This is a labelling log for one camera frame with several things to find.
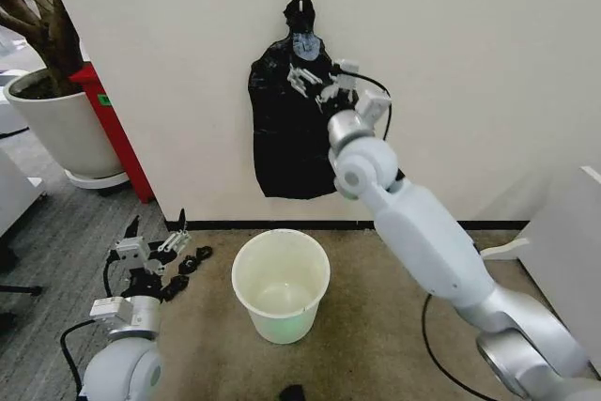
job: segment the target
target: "potted plant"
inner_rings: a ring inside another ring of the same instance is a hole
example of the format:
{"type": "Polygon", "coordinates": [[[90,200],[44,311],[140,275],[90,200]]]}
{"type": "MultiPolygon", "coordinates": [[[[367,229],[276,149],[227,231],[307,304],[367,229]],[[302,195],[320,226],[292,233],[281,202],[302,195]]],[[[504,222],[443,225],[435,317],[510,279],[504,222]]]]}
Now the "potted plant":
{"type": "Polygon", "coordinates": [[[85,93],[69,79],[84,60],[63,2],[0,0],[0,8],[0,25],[22,35],[46,66],[6,85],[7,100],[71,180],[122,173],[85,93]]]}

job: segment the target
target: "black baseboard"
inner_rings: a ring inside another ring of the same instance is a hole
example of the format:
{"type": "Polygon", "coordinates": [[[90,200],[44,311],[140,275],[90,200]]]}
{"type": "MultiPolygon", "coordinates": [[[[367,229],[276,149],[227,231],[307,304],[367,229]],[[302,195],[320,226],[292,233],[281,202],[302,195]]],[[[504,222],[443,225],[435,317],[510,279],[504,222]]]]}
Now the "black baseboard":
{"type": "MultiPolygon", "coordinates": [[[[521,230],[528,221],[460,221],[466,230],[521,230]]],[[[177,221],[166,221],[167,230],[178,229],[177,221]]],[[[363,230],[373,229],[373,221],[188,221],[188,230],[236,229],[305,229],[363,230]]]]}

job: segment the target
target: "white table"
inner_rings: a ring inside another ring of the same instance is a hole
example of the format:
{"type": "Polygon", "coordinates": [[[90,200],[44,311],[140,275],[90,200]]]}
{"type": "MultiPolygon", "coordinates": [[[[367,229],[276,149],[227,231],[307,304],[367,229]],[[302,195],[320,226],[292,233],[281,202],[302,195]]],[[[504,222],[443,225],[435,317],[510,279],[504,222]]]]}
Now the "white table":
{"type": "Polygon", "coordinates": [[[26,177],[7,153],[0,149],[0,236],[43,192],[42,179],[26,177]]]}
{"type": "Polygon", "coordinates": [[[485,260],[519,259],[601,373],[601,165],[575,168],[516,240],[485,260]]]}
{"type": "Polygon", "coordinates": [[[6,70],[0,74],[0,136],[22,131],[27,128],[27,123],[21,115],[8,103],[2,93],[2,87],[15,77],[25,75],[26,70],[6,70]]]}

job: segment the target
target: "white wall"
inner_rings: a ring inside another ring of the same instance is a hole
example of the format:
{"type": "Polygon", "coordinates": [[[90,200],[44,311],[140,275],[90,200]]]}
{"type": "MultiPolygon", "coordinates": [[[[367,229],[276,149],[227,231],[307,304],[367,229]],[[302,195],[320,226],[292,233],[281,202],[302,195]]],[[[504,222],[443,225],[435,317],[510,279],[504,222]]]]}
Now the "white wall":
{"type": "MultiPolygon", "coordinates": [[[[64,1],[168,219],[369,219],[256,184],[246,84],[285,0],[64,1]]],[[[315,4],[330,55],[392,91],[402,169],[457,218],[527,219],[551,175],[598,153],[598,0],[315,4]]]]}

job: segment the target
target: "floor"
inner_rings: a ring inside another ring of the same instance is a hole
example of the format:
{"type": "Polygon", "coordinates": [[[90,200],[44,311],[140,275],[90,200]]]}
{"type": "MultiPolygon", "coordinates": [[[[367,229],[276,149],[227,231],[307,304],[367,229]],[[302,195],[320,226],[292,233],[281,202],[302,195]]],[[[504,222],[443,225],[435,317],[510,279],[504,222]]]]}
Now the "floor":
{"type": "MultiPolygon", "coordinates": [[[[85,320],[93,300],[102,297],[107,250],[133,217],[141,216],[146,238],[163,239],[162,214],[156,203],[140,204],[132,189],[109,197],[76,189],[31,131],[0,139],[0,147],[28,176],[42,177],[48,194],[5,237],[21,260],[0,274],[0,284],[43,285],[45,291],[39,298],[0,293],[0,311],[18,315],[12,332],[0,336],[0,399],[71,401],[74,386],[58,338],[85,320]]],[[[123,286],[123,270],[113,268],[111,281],[123,286]]],[[[96,326],[69,339],[80,368],[105,344],[96,326]]]]}
{"type": "MultiPolygon", "coordinates": [[[[156,204],[141,205],[131,189],[100,197],[72,187],[30,131],[0,140],[0,147],[27,175],[43,177],[48,192],[8,236],[21,262],[0,275],[0,284],[40,284],[45,292],[37,299],[0,294],[0,310],[19,315],[12,332],[0,337],[0,399],[71,400],[74,386],[58,337],[102,296],[105,254],[129,221],[140,214],[140,232],[162,239],[162,215],[156,204]]],[[[185,292],[162,307],[164,372],[156,400],[276,399],[292,383],[303,385],[309,401],[473,399],[428,360],[419,324],[424,293],[373,231],[307,231],[326,249],[332,267],[315,326],[291,346],[260,338],[230,284],[236,252],[259,232],[193,233],[194,244],[213,246],[215,255],[185,292]]],[[[472,232],[481,247],[514,234],[472,232]]],[[[519,265],[489,268],[504,285],[537,295],[519,265]]],[[[111,281],[123,286],[123,270],[115,268],[111,281]]],[[[498,399],[513,399],[479,357],[474,330],[448,305],[432,302],[428,330],[453,373],[498,399]]],[[[105,344],[96,326],[69,339],[81,369],[105,344]]]]}

